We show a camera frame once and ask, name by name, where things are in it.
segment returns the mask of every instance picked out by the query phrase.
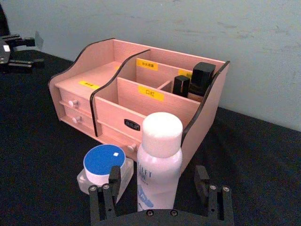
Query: white wall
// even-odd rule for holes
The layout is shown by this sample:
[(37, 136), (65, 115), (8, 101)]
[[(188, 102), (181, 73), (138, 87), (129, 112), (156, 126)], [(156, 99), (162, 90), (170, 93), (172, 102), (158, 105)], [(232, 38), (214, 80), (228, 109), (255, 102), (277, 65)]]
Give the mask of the white wall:
[(12, 33), (74, 60), (121, 40), (230, 60), (220, 106), (301, 130), (299, 0), (2, 0)]

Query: wooden desk organizer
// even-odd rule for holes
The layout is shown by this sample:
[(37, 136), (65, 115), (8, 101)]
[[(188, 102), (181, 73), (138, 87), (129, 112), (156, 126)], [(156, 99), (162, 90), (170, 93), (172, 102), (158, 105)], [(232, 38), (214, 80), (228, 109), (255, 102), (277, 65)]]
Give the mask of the wooden desk organizer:
[[(199, 62), (216, 65), (205, 96), (172, 94), (174, 78), (191, 75)], [(108, 39), (86, 46), (69, 69), (51, 78), (49, 89), (59, 120), (120, 146), (135, 161), (144, 118), (176, 115), (184, 128), (183, 172), (214, 121), (229, 63)]]

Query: yellow label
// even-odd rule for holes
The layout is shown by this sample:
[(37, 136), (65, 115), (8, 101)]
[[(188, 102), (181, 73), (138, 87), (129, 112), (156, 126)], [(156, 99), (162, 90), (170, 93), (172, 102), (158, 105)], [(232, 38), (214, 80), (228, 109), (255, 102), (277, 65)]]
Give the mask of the yellow label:
[(179, 69), (178, 75), (184, 75), (184, 76), (186, 76), (187, 78), (190, 78), (190, 79), (192, 78), (192, 72), (182, 70), (182, 69)]
[(164, 101), (164, 94), (154, 91), (152, 89), (146, 88), (144, 86), (138, 86), (138, 91), (139, 91), (139, 93), (146, 95), (150, 98), (153, 98), (153, 99), (156, 99), (159, 101)]
[(100, 88), (100, 86), (94, 85), (94, 84), (92, 84), (90, 82), (87, 82), (87, 81), (80, 81), (79, 84), (83, 85), (83, 86), (87, 86), (87, 87), (89, 87), (91, 89), (98, 89), (98, 88)]
[(151, 62), (151, 61), (137, 59), (136, 64), (139, 67), (144, 67), (144, 68), (151, 69), (154, 71), (158, 70), (158, 64)]

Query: blue jar lid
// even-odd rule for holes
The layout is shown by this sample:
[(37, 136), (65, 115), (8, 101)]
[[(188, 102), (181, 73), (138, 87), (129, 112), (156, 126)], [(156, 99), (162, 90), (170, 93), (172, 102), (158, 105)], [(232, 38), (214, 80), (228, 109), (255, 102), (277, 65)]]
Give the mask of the blue jar lid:
[(96, 175), (108, 175), (112, 166), (123, 166), (126, 155), (115, 145), (99, 145), (92, 148), (84, 158), (84, 167)]

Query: white drawer knob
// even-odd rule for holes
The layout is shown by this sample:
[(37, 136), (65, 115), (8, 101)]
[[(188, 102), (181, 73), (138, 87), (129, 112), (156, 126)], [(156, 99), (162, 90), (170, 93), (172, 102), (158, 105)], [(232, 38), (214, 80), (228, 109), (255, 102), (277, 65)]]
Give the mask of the white drawer knob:
[(128, 145), (127, 149), (130, 153), (133, 153), (133, 152), (137, 151), (137, 144), (134, 143), (132, 145)]
[(69, 102), (68, 102), (68, 104), (69, 104), (70, 107), (74, 107), (78, 103), (79, 103), (78, 100), (69, 100)]
[(74, 123), (78, 123), (79, 121), (81, 121), (81, 117), (80, 117), (80, 116), (73, 117), (73, 118), (72, 118), (72, 121), (73, 121)]

